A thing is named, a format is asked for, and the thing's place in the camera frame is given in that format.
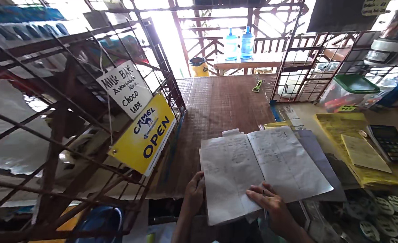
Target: finger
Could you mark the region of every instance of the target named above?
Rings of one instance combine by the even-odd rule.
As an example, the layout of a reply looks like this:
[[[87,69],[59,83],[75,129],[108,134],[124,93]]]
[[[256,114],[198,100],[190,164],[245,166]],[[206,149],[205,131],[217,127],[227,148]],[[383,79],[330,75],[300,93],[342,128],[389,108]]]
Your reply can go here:
[[[198,171],[195,176],[193,176],[193,178],[191,179],[191,182],[194,182],[195,185],[197,185],[197,183],[199,182],[199,180],[204,176],[204,172],[203,171]]]
[[[272,189],[272,186],[266,182],[262,182],[263,187],[265,187],[265,189],[267,189],[270,193],[272,193],[274,196],[277,195],[277,193],[275,193],[274,189]]]
[[[202,178],[199,183],[198,187],[196,188],[197,192],[203,193],[203,189],[205,188],[205,178]]]
[[[268,196],[268,197],[275,196],[272,192],[268,191],[266,188],[263,188],[263,187],[257,186],[257,185],[250,186],[250,190],[255,191],[259,194],[265,193],[265,196]]]
[[[268,201],[261,193],[257,193],[255,191],[247,190],[245,192],[249,198],[251,198],[254,202],[256,202],[262,208],[268,208]]]

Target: yellow box cutter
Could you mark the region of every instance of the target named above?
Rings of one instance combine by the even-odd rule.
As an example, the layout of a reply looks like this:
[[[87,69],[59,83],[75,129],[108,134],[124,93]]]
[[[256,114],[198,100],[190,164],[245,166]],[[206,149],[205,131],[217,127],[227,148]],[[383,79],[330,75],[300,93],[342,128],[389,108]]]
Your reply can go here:
[[[258,93],[258,92],[260,91],[260,86],[262,85],[262,82],[263,82],[262,79],[259,80],[259,81],[257,82],[256,87],[254,87],[254,88],[252,89],[252,91]]]

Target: blue water jug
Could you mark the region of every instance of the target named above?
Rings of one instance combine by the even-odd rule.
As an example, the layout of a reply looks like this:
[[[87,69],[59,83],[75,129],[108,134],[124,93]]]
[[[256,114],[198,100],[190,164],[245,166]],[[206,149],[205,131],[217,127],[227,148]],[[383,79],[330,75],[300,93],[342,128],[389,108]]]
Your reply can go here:
[[[241,58],[250,59],[253,57],[254,35],[250,26],[247,26],[245,34],[241,37]]]
[[[232,28],[229,28],[229,35],[224,40],[226,60],[235,60],[238,57],[238,36],[232,35]]]

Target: yellow bucket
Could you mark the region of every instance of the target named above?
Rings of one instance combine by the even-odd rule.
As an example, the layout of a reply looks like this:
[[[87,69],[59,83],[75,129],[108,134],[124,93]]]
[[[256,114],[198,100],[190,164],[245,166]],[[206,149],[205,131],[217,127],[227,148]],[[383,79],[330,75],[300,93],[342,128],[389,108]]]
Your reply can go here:
[[[205,58],[191,58],[189,60],[193,77],[209,77],[208,64]]]

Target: pen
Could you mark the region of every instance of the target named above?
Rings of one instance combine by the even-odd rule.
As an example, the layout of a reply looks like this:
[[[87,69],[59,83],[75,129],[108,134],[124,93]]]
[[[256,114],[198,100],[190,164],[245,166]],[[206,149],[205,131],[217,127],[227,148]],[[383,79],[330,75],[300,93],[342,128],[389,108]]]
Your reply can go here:
[[[263,197],[265,197],[265,190],[262,190],[262,194],[263,194]],[[263,209],[263,214],[264,214],[264,216],[265,216],[265,221],[266,221],[266,209]]]

